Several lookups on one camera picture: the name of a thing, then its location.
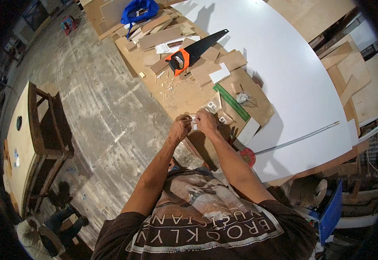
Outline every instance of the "black saw blade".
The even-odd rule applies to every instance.
[[[201,58],[201,55],[216,44],[216,42],[221,39],[229,31],[228,29],[223,29],[222,31],[216,32],[205,38],[192,43],[191,45],[184,48],[185,51],[189,53],[189,66],[192,66],[196,61]]]

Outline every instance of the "forearm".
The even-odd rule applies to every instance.
[[[170,160],[178,143],[167,138],[161,150],[156,154],[149,166],[141,175],[131,197],[124,205],[121,213],[140,212],[147,216],[155,206],[169,169]]]
[[[225,177],[240,197],[254,203],[268,199],[274,200],[274,197],[264,188],[258,176],[218,130],[210,134],[208,138],[216,150]]]

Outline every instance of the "metal rod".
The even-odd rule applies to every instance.
[[[288,145],[290,145],[290,144],[292,144],[292,143],[296,143],[296,142],[299,142],[299,141],[301,141],[301,140],[303,140],[303,139],[306,139],[306,138],[308,138],[308,137],[314,136],[315,134],[320,133],[320,132],[323,132],[323,131],[325,131],[325,130],[331,128],[331,127],[334,127],[334,126],[336,126],[336,125],[339,125],[339,121],[336,121],[336,122],[334,122],[334,123],[331,123],[331,124],[327,125],[326,127],[322,127],[321,129],[318,129],[318,130],[316,130],[316,131],[313,131],[312,133],[308,133],[308,134],[306,134],[306,135],[304,135],[304,136],[302,136],[302,137],[296,138],[296,139],[291,140],[291,141],[288,141],[288,142],[286,142],[286,143],[282,143],[282,144],[279,144],[279,145],[273,146],[273,147],[271,147],[271,148],[267,148],[267,149],[265,149],[265,150],[262,150],[262,151],[256,152],[256,153],[254,153],[254,154],[255,154],[255,155],[259,155],[259,154],[263,154],[263,153],[266,153],[266,152],[270,152],[270,151],[277,150],[277,149],[279,149],[279,148],[282,148],[282,147],[288,146]]]

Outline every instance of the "white table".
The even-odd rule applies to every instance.
[[[275,115],[248,147],[261,151],[340,124],[256,157],[260,179],[275,180],[326,163],[352,149],[345,112],[322,63],[305,39],[261,0],[192,0],[173,5],[209,34],[228,29],[219,43],[243,52],[246,70],[263,82]]]

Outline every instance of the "brown t-shirt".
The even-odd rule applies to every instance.
[[[254,204],[207,171],[177,170],[151,216],[105,221],[92,259],[309,259],[316,234],[276,200]]]

